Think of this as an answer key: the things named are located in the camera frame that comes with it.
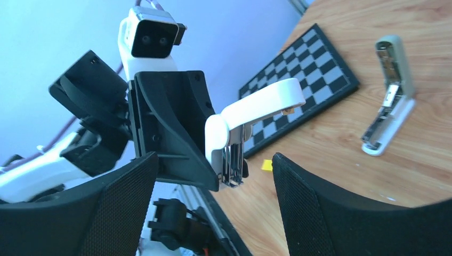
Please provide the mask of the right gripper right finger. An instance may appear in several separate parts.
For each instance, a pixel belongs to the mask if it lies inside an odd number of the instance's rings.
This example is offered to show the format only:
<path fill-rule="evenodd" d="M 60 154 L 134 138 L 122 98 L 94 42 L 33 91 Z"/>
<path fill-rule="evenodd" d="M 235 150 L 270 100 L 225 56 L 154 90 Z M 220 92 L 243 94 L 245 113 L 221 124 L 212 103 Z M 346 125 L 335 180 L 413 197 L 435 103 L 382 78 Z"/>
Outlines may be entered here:
<path fill-rule="evenodd" d="M 290 255 L 451 255 L 451 200 L 404 207 L 370 199 L 281 153 L 273 179 Z"/>

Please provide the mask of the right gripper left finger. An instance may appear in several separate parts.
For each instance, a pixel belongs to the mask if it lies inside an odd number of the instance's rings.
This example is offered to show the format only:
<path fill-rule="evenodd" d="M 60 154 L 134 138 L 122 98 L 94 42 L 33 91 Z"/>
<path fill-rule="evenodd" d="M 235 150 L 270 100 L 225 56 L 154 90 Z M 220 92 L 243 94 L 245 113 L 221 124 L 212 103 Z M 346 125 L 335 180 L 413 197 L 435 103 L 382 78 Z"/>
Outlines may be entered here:
<path fill-rule="evenodd" d="M 1 205 L 1 255 L 135 255 L 157 172 L 148 153 L 45 200 Z"/>

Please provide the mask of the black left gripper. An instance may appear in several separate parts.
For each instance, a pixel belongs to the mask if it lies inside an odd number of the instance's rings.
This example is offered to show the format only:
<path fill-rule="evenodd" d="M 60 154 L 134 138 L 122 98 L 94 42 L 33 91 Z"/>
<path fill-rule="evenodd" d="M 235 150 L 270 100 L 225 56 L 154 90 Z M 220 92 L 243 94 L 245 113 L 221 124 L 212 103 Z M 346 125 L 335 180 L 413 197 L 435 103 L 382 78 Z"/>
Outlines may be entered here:
<path fill-rule="evenodd" d="M 90 176 L 114 168 L 131 140 L 141 157 L 158 156 L 156 180 L 219 190 L 205 158 L 205 123 L 214 110 L 201 70 L 141 71 L 127 83 L 92 50 L 50 87 L 50 95 L 80 120 L 60 156 Z"/>

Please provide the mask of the grey white stapler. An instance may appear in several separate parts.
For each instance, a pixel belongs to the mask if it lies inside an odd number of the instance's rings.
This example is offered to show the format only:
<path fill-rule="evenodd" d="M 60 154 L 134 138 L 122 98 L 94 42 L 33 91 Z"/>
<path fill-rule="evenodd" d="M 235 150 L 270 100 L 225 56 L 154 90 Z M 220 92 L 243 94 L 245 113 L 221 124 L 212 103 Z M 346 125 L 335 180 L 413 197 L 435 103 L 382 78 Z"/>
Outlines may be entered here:
<path fill-rule="evenodd" d="M 385 35 L 375 43 L 384 76 L 385 96 L 378 114 L 361 136 L 363 152 L 381 156 L 415 107 L 412 72 L 398 35 Z"/>

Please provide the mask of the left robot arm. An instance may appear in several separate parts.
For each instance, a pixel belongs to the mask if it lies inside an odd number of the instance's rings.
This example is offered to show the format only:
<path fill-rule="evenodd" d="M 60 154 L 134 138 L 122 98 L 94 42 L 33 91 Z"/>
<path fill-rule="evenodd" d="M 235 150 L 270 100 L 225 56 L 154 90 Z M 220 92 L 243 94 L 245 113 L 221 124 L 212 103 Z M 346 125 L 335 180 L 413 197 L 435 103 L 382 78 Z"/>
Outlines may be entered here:
<path fill-rule="evenodd" d="M 219 190 L 204 155 L 205 123 L 214 110 L 202 71 L 146 65 L 126 82 L 88 51 L 49 92 L 81 127 L 32 161 L 7 167 L 1 200 L 28 202 L 68 181 L 108 172 L 128 142 L 138 158 L 157 154 L 157 181 Z"/>

